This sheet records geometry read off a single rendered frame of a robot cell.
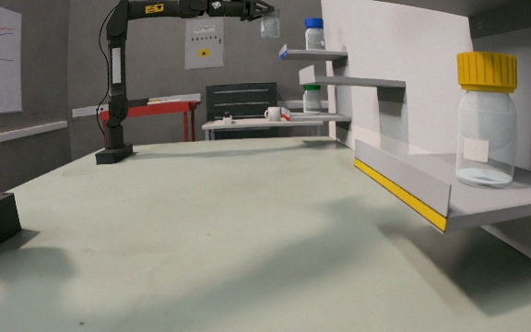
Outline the clear glass bottle with green cap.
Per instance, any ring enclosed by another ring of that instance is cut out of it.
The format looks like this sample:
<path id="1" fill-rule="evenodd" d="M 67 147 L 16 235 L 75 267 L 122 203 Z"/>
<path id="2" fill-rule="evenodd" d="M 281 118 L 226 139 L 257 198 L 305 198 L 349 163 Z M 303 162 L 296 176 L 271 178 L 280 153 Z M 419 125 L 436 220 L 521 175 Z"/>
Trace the clear glass bottle with green cap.
<path id="1" fill-rule="evenodd" d="M 322 95 L 319 92 L 321 85 L 303 85 L 304 92 L 304 113 L 321 114 L 322 113 Z"/>

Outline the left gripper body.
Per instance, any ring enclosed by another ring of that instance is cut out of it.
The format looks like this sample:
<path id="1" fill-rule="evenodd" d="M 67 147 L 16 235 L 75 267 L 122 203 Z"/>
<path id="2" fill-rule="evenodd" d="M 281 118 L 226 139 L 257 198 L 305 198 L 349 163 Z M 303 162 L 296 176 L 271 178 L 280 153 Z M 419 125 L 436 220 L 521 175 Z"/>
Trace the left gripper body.
<path id="1" fill-rule="evenodd" d="M 251 0 L 225 1 L 225 8 L 226 8 L 225 17 L 239 17 L 240 21 L 244 21 L 243 19 L 249 19 L 250 16 L 252 15 L 252 4 L 253 4 L 250 2 Z M 246 5 L 246 9 L 245 9 L 245 5 Z"/>

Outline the white panel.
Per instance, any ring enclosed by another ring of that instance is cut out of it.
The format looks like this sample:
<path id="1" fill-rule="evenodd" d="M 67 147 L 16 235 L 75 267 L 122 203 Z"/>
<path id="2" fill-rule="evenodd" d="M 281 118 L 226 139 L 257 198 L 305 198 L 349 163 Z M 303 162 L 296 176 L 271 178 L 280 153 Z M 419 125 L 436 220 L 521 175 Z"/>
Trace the white panel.
<path id="1" fill-rule="evenodd" d="M 531 0 L 473 17 L 372 0 L 322 0 L 328 77 L 406 81 L 405 88 L 330 86 L 329 136 L 355 150 L 355 138 L 392 155 L 456 153 L 458 53 L 516 57 L 518 113 L 514 166 L 531 171 Z"/>

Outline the clear glass bottle with yellow cap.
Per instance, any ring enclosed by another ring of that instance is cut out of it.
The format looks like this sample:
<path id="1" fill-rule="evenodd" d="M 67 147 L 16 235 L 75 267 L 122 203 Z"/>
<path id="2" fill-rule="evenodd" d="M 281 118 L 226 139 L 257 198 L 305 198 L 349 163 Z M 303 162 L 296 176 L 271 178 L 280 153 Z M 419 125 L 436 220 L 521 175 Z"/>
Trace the clear glass bottle with yellow cap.
<path id="1" fill-rule="evenodd" d="M 455 176 L 463 184 L 501 189 L 513 181 L 518 113 L 509 93 L 517 89 L 516 57 L 458 53 L 459 103 Z"/>

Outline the clear bottle with blue cap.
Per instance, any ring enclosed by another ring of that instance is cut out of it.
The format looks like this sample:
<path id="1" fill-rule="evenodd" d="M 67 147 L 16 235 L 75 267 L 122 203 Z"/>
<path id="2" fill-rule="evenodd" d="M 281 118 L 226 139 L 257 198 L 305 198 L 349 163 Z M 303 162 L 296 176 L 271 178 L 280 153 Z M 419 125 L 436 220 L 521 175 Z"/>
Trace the clear bottle with blue cap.
<path id="1" fill-rule="evenodd" d="M 307 50 L 325 51 L 324 21 L 321 18 L 306 18 L 306 46 Z"/>

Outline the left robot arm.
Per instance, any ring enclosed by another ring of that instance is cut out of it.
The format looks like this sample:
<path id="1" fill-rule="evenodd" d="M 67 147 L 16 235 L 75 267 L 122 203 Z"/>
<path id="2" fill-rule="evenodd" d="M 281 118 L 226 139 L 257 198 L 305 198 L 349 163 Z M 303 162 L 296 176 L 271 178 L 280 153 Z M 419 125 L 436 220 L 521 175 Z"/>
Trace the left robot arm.
<path id="1" fill-rule="evenodd" d="M 110 118 L 107 122 L 107 127 L 104 128 L 106 148 L 96 153 L 96 158 L 113 157 L 133 146 L 133 143 L 125 143 L 124 145 L 124 130 L 123 126 L 120 125 L 129 113 L 128 103 L 126 104 L 128 99 L 126 98 L 125 83 L 125 41 L 127 40 L 128 20 L 160 17 L 196 18 L 197 16 L 203 16 L 205 12 L 210 17 L 224 17 L 226 11 L 225 1 L 210 1 L 121 0 L 119 2 L 106 25 L 109 52 L 110 101 L 108 101 L 108 107 Z"/>

